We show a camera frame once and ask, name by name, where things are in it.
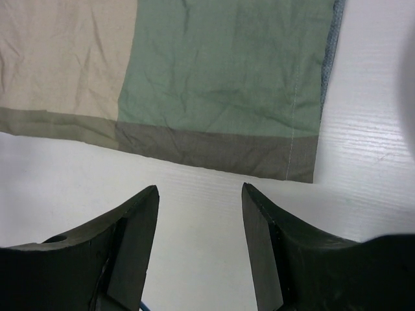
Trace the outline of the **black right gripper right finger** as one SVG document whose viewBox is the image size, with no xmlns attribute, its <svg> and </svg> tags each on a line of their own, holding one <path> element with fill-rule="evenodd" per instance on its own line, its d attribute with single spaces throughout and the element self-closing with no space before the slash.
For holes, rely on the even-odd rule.
<svg viewBox="0 0 415 311">
<path fill-rule="evenodd" d="M 341 238 L 248 183 L 242 209 L 259 310 L 414 309 L 414 235 Z"/>
</svg>

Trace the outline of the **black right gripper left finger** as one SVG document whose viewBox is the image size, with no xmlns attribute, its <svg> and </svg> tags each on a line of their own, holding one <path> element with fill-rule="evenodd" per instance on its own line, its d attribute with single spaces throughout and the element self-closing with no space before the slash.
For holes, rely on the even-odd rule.
<svg viewBox="0 0 415 311">
<path fill-rule="evenodd" d="M 158 220 L 151 185 L 41 243 L 1 249 L 2 310 L 139 310 Z"/>
</svg>

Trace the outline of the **patchwork cloth placemat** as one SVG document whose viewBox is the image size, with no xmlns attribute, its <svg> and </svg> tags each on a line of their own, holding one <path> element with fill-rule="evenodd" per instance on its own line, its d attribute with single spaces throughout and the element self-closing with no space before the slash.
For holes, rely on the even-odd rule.
<svg viewBox="0 0 415 311">
<path fill-rule="evenodd" d="M 2 1 L 1 131 L 314 177 L 344 1 Z"/>
</svg>

